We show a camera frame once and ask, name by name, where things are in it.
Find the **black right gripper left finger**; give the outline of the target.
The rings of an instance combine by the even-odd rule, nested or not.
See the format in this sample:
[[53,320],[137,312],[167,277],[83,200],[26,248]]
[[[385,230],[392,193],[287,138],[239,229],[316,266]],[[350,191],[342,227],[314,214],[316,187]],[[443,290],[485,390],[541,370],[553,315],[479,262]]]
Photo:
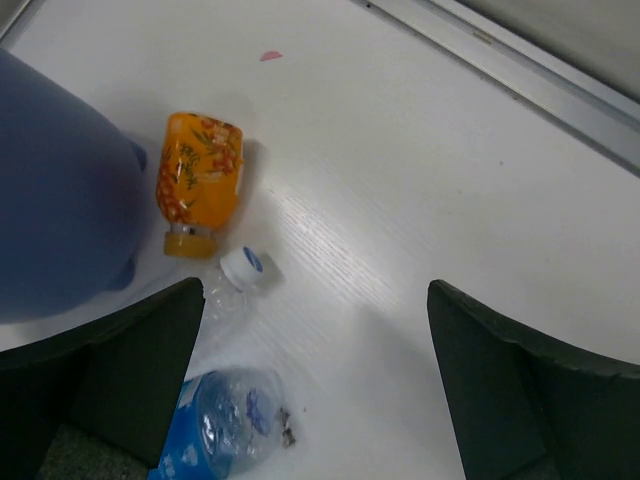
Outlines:
[[1,476],[34,479],[71,425],[156,467],[204,310],[184,279],[133,305],[1,354]]

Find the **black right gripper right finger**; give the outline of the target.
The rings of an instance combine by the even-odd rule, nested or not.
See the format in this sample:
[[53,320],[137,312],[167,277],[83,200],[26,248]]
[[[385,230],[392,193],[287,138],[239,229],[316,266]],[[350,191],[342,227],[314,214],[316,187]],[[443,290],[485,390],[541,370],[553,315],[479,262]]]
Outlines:
[[639,367],[512,320],[443,280],[427,313],[468,479],[636,479]]

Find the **orange juice bottle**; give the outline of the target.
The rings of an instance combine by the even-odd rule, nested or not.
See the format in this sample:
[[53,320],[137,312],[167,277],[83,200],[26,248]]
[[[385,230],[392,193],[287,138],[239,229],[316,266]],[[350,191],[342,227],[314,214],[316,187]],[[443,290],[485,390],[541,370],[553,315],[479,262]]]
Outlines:
[[168,223],[164,253],[207,259],[232,218],[244,171],[243,132],[192,112],[169,116],[155,197]]

